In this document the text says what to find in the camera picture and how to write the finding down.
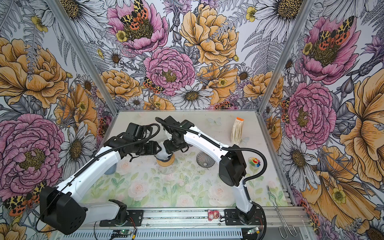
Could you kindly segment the white paper coffee filter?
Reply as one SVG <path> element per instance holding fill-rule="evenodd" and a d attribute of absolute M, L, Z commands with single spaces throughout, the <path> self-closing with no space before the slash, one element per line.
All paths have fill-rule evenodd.
<path fill-rule="evenodd" d="M 164 146 L 164 141 L 160 142 L 159 146 L 161 150 L 155 155 L 155 158 L 162 162 L 168 162 L 171 159 L 173 153 L 167 153 L 166 148 Z"/>

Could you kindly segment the grey glass dripper cone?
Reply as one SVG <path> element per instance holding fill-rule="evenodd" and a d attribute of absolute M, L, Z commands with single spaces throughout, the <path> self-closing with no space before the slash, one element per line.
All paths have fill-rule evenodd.
<path fill-rule="evenodd" d="M 205 169 L 213 167 L 216 161 L 204 152 L 199 152 L 196 156 L 197 164 Z"/>

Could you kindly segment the coffee filter pack orange top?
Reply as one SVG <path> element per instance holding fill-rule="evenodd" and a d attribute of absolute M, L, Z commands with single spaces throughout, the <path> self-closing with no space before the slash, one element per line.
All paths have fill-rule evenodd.
<path fill-rule="evenodd" d="M 237 117 L 231 132 L 231 142 L 238 145 L 242 140 L 244 119 Z"/>

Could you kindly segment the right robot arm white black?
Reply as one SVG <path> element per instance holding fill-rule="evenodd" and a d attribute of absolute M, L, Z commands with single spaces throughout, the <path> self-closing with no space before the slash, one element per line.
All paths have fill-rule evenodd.
<path fill-rule="evenodd" d="M 156 121 L 162 125 L 168 138 L 160 143 L 161 151 L 155 155 L 157 160 L 167 163 L 174 152 L 185 151 L 189 147 L 198 148 L 207 154 L 219 165 L 219 177 L 222 182 L 233 190 L 238 219 L 245 225 L 250 224 L 257 207 L 251 200 L 245 184 L 247 165 L 243 151 L 237 145 L 231 147 L 206 136 L 188 120 L 179 123 L 169 116 L 164 120 L 156 117 Z"/>

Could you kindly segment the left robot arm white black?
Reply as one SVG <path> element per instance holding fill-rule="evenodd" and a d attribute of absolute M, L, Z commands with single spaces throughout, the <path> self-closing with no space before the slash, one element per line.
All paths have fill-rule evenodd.
<path fill-rule="evenodd" d="M 128 220 L 126 204 L 109 200 L 103 204 L 82 205 L 87 191 L 106 173 L 113 173 L 127 155 L 133 157 L 155 155 L 160 146 L 152 139 L 160 132 L 158 124 L 130 123 L 125 132 L 108 139 L 90 161 L 55 187 L 45 187 L 40 193 L 39 221 L 65 235 L 82 225 L 110 221 L 124 225 Z"/>

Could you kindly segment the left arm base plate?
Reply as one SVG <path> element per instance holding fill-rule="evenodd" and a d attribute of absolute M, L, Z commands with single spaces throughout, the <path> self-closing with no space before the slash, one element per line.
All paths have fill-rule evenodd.
<path fill-rule="evenodd" d="M 127 218 L 119 223 L 117 220 L 100 221 L 100 227 L 140 227 L 143 221 L 143 210 L 127 210 Z"/>

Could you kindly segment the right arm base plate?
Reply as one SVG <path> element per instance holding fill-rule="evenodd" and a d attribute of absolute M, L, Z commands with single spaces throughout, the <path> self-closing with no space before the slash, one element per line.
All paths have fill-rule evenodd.
<path fill-rule="evenodd" d="M 243 213 L 238 209 L 224 210 L 225 223 L 227 226 L 261 226 L 266 225 L 265 213 L 261 209 L 256 209 L 254 212 Z"/>

